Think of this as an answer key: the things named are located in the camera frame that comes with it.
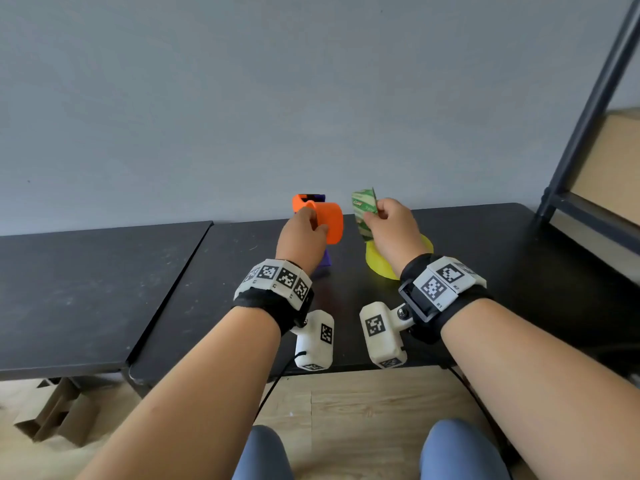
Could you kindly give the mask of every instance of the cardboard box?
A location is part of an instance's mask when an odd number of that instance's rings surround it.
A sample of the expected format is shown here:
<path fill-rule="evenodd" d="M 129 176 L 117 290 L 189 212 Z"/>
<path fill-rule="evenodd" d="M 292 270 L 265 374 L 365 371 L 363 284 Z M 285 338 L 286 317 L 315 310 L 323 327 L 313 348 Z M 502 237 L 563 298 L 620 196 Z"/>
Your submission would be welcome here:
<path fill-rule="evenodd" d="M 640 225 L 640 109 L 605 117 L 571 192 Z"/>
<path fill-rule="evenodd" d="M 83 446 L 98 407 L 67 378 L 59 384 L 43 382 L 31 391 L 13 425 L 34 442 L 58 436 Z"/>

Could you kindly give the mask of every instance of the wire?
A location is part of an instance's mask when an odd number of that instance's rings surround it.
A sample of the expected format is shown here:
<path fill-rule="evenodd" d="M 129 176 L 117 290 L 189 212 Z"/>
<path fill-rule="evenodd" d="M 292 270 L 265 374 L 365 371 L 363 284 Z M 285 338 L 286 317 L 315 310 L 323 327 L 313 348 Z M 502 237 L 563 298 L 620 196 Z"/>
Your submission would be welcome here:
<path fill-rule="evenodd" d="M 469 394 L 471 394 L 471 397 L 474 398 L 474 401 L 480 408 L 480 411 L 482 411 L 482 413 L 484 414 L 484 418 L 486 419 L 487 423 L 489 423 L 489 427 L 491 428 L 491 431 L 493 432 L 495 439 L 498 442 L 500 442 L 500 438 L 503 437 L 504 434 L 497 428 L 495 421 L 493 420 L 493 418 L 491 418 L 491 415 L 489 414 L 489 412 L 485 409 L 484 405 L 480 402 L 480 399 L 478 399 L 478 396 L 476 396 L 476 393 L 473 391 L 473 389 L 471 389 L 471 387 L 467 385 L 465 380 L 462 379 L 462 377 L 460 377 L 460 374 L 453 370 L 452 367 L 447 367 L 447 370 L 450 371 L 460 381 L 460 384 L 466 387 L 466 389 L 469 391 Z M 509 478 L 513 480 L 513 476 L 511 475 L 511 471 L 507 464 L 507 458 L 505 458 L 505 456 L 503 456 L 502 454 L 500 456 L 502 456 L 502 460 L 504 461 L 505 465 L 507 465 L 507 472 L 509 473 Z"/>
<path fill-rule="evenodd" d="M 271 393 L 273 392 L 274 387 L 276 387 L 276 384 L 278 383 L 278 381 L 280 379 L 282 379 L 282 376 L 284 375 L 284 373 L 286 372 L 286 370 L 289 368 L 289 366 L 293 363 L 293 361 L 295 361 L 295 359 L 297 359 L 298 357 L 300 357 L 300 355 L 307 355 L 307 352 L 299 352 L 297 354 L 295 354 L 293 357 L 291 357 L 290 361 L 287 362 L 287 364 L 282 368 L 282 371 L 279 373 L 277 379 L 273 382 L 273 385 L 271 386 L 271 389 L 269 389 L 269 392 L 267 393 L 266 396 L 264 396 L 264 399 L 262 400 L 262 402 L 260 403 L 260 407 L 258 407 L 258 412 L 255 414 L 255 417 L 258 417 L 258 414 L 260 414 L 260 411 L 262 411 L 262 407 L 264 406 L 264 404 L 267 402 L 267 399 L 269 398 L 269 396 L 271 395 Z"/>

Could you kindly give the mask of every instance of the orange cup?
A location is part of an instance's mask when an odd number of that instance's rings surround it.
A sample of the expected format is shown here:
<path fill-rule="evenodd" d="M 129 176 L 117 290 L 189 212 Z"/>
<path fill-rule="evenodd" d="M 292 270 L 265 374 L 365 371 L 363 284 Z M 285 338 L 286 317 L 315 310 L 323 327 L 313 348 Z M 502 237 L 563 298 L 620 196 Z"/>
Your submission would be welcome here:
<path fill-rule="evenodd" d="M 335 202 L 314 202 L 308 199 L 308 194 L 293 196 L 293 211 L 297 212 L 303 207 L 310 207 L 316 211 L 318 225 L 327 224 L 329 232 L 326 235 L 327 244 L 338 244 L 342 239 L 344 219 L 342 209 Z"/>

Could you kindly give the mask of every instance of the metal pole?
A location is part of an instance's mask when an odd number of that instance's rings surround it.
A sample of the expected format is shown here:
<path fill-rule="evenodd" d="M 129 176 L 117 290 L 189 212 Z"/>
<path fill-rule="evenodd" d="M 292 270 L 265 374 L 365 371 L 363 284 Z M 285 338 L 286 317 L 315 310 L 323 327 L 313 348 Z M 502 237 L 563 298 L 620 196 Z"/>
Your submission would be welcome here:
<path fill-rule="evenodd" d="M 542 195 L 542 202 L 537 214 L 544 220 L 549 220 L 554 215 L 555 207 L 552 205 L 553 197 L 558 193 L 564 193 L 568 179 L 572 176 L 574 164 L 584 149 L 594 127 L 607 110 L 613 93 L 616 91 L 627 65 L 634 55 L 638 39 L 640 38 L 640 0 L 633 0 L 627 15 L 620 27 L 618 36 L 607 56 L 607 60 L 600 71 L 600 75 L 591 90 L 589 99 L 584 105 L 580 119 L 573 129 L 571 138 L 567 143 L 560 163 L 556 167 L 551 183 Z"/>

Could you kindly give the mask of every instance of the table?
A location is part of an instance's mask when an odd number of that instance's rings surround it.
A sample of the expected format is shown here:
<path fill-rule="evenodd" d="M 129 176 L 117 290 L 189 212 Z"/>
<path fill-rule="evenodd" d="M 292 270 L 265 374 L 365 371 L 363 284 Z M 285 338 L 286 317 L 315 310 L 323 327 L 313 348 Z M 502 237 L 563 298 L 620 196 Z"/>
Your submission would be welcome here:
<path fill-rule="evenodd" d="M 556 337 L 599 353 L 640 343 L 640 292 L 599 258 L 555 227 L 515 204 L 414 210 L 435 251 L 459 258 L 487 279 L 496 300 Z M 150 332 L 129 376 L 140 395 L 153 387 L 229 310 L 251 267 L 273 257 L 285 220 L 216 225 L 185 271 Z M 351 215 L 330 246 L 333 266 L 314 273 L 320 308 L 335 319 L 329 372 L 375 369 L 367 353 L 360 309 L 372 301 L 398 306 L 398 282 L 368 268 Z M 272 375 L 292 357 L 295 336 L 283 337 Z M 452 364 L 444 345 L 425 346 L 403 333 L 405 367 Z M 293 367 L 287 374 L 304 374 Z"/>
<path fill-rule="evenodd" d="M 211 224 L 0 237 L 0 380 L 124 368 Z"/>

